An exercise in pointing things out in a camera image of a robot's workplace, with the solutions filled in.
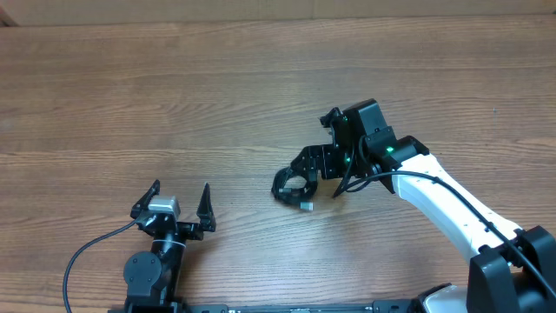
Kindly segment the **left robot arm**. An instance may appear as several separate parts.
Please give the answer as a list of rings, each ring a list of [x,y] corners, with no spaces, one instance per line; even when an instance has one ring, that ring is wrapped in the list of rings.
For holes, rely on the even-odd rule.
[[[216,230],[215,215],[206,183],[198,205],[197,222],[181,222],[180,204],[175,196],[160,194],[160,182],[132,206],[130,216],[138,229],[152,237],[148,251],[131,256],[123,268],[127,296],[121,312],[183,313],[192,309],[176,294],[188,241],[201,241]]]

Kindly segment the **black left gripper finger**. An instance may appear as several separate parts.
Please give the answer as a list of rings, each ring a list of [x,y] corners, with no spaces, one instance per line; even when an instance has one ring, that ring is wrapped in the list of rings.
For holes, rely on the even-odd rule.
[[[156,179],[143,196],[131,207],[130,217],[138,218],[140,214],[148,209],[149,203],[154,196],[160,194],[160,181]]]
[[[203,187],[203,193],[196,214],[199,217],[200,228],[203,231],[215,232],[216,221],[211,203],[210,186],[208,183],[205,183]]]

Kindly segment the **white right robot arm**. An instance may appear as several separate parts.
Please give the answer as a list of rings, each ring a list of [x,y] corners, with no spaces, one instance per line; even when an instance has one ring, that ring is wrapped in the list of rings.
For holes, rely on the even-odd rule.
[[[469,267],[465,287],[447,284],[412,301],[412,312],[553,312],[555,239],[540,226],[523,230],[457,183],[413,137],[396,138],[381,117],[321,117],[333,142],[304,148],[275,174],[272,193],[303,209],[318,180],[340,178],[335,195],[371,182],[419,209]]]

